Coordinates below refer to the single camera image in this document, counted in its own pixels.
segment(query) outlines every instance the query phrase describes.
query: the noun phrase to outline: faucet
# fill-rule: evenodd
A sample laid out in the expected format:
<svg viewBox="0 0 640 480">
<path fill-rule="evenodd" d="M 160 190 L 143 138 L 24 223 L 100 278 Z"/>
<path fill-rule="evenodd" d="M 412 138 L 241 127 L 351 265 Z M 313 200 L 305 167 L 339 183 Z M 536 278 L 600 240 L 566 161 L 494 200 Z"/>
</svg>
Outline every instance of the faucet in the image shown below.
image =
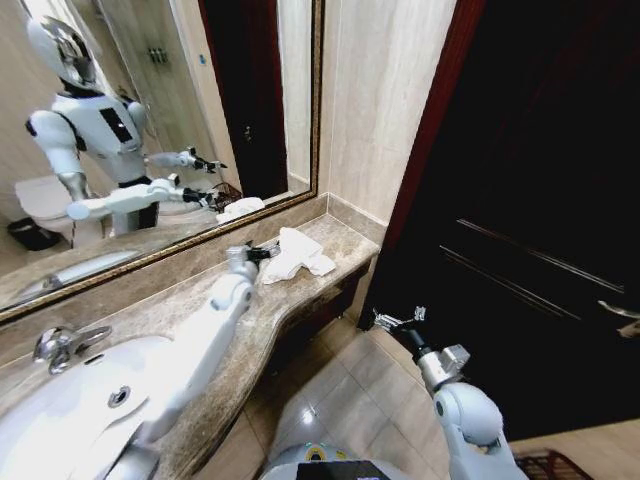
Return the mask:
<svg viewBox="0 0 640 480">
<path fill-rule="evenodd" d="M 49 373 L 57 375 L 67 368 L 73 355 L 78 355 L 111 333 L 111 327 L 99 327 L 87 332 L 74 332 L 66 327 L 54 327 L 40 335 L 33 350 L 33 361 L 50 362 Z"/>
</svg>

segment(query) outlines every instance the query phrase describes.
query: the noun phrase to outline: trash bin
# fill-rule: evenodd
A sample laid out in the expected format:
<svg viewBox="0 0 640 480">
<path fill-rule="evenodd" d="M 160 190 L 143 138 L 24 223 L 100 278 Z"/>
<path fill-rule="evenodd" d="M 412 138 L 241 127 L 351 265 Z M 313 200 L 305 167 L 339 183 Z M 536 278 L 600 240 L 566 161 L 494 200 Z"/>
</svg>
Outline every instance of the trash bin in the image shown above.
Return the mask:
<svg viewBox="0 0 640 480">
<path fill-rule="evenodd" d="M 35 252 L 53 247 L 60 240 L 60 235 L 39 227 L 29 217 L 10 223 L 7 231 L 28 250 Z"/>
</svg>

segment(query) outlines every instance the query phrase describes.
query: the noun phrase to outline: white towel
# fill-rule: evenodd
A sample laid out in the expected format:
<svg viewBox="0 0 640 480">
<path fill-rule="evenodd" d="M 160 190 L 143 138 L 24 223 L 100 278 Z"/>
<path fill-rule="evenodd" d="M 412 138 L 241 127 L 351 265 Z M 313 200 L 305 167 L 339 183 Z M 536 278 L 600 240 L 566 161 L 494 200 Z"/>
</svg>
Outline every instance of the white towel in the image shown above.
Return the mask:
<svg viewBox="0 0 640 480">
<path fill-rule="evenodd" d="M 264 202 L 258 197 L 245 197 L 224 207 L 224 213 L 216 215 L 218 223 L 235 220 L 247 213 L 264 208 Z"/>
<path fill-rule="evenodd" d="M 336 264 L 322 254 L 322 245 L 295 228 L 280 229 L 280 255 L 271 259 L 264 269 L 265 285 L 292 279 L 301 267 L 307 267 L 313 275 L 326 275 Z"/>
</svg>

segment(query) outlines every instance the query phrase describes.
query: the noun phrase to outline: sink drain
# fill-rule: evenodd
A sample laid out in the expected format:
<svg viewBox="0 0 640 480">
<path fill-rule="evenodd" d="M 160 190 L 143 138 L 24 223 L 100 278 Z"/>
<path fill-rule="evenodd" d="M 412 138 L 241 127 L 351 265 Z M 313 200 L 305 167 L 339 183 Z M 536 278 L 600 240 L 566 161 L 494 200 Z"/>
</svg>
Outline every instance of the sink drain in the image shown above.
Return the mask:
<svg viewBox="0 0 640 480">
<path fill-rule="evenodd" d="M 122 387 L 120 387 L 120 390 L 109 395 L 109 402 L 107 402 L 107 405 L 109 405 L 109 408 L 119 407 L 127 401 L 130 393 L 131 389 L 126 385 L 123 385 Z"/>
</svg>

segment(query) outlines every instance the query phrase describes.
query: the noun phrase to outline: door frame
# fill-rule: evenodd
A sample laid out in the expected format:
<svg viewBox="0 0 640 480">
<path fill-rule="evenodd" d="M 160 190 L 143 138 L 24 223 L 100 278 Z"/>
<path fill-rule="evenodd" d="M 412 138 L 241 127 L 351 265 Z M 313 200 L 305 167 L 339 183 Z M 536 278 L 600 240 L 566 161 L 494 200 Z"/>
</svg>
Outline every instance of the door frame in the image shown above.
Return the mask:
<svg viewBox="0 0 640 480">
<path fill-rule="evenodd" d="M 486 0 L 458 0 L 456 3 L 447 37 L 440 53 L 440 60 L 431 83 L 431 89 L 422 111 L 418 131 L 411 148 L 400 190 L 396 197 L 393 213 L 378 258 L 377 269 L 384 269 L 387 261 L 392 261 L 393 253 L 404 230 L 418 188 L 427 169 L 429 154 L 438 136 L 440 125 L 445 118 L 449 102 L 455 92 L 460 73 L 471 48 L 476 28 L 484 13 Z M 374 275 L 364 307 L 358 321 L 358 328 L 368 330 L 373 326 L 373 306 L 378 290 Z"/>
</svg>

